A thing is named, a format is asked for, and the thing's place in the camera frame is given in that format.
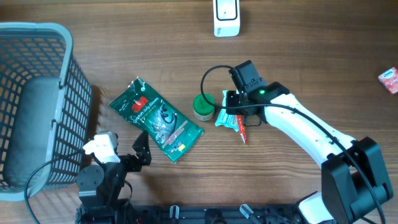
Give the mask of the green 3M gloves packet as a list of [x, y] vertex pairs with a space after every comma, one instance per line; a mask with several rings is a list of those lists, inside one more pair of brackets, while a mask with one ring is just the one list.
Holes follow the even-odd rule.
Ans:
[[109, 106], [135, 127], [147, 131], [172, 162], [177, 162], [204, 133], [139, 77]]

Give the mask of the teal snack packet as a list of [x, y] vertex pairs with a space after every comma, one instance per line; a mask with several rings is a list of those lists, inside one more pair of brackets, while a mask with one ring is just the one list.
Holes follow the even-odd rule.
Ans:
[[237, 116], [235, 114], [228, 114], [226, 109], [220, 109], [215, 121], [215, 126], [224, 126], [226, 128], [231, 128], [236, 132], [239, 131]]

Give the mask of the red stick sachet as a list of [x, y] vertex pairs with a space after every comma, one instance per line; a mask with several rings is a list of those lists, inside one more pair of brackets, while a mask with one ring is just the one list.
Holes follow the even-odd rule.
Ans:
[[237, 122], [238, 122], [238, 127], [239, 127], [239, 133], [241, 136], [241, 139], [244, 144], [246, 144], [246, 131], [244, 127], [244, 122], [243, 122], [243, 117], [241, 115], [237, 115]]

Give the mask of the green lid jar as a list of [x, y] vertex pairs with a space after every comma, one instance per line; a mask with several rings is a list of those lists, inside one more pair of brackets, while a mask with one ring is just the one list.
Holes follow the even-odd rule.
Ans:
[[203, 95], [197, 95], [193, 101], [193, 111], [198, 120], [208, 121], [213, 117], [215, 107], [208, 104]]

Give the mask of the red white small packet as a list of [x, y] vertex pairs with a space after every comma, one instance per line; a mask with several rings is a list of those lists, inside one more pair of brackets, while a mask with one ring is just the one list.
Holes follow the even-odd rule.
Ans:
[[392, 67], [378, 76], [378, 80], [384, 88], [392, 95], [397, 94], [397, 69]]

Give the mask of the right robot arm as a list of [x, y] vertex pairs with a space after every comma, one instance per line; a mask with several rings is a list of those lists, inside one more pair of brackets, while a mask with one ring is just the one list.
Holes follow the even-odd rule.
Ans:
[[304, 223], [354, 223], [393, 197], [379, 145], [357, 140], [302, 106], [285, 86], [266, 84], [248, 60], [229, 68], [236, 87], [226, 97], [229, 114], [258, 116], [295, 141], [320, 167], [322, 189], [297, 205]]

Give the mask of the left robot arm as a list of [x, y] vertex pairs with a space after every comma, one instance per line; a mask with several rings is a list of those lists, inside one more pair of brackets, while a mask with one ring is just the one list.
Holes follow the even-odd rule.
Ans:
[[85, 154], [96, 162], [83, 168], [77, 176], [80, 207], [76, 210], [76, 223], [142, 223], [142, 216], [131, 205], [130, 198], [119, 198], [130, 172], [139, 172], [151, 163], [149, 134], [143, 131], [134, 141], [135, 154], [118, 155], [118, 135], [102, 131], [84, 146]]

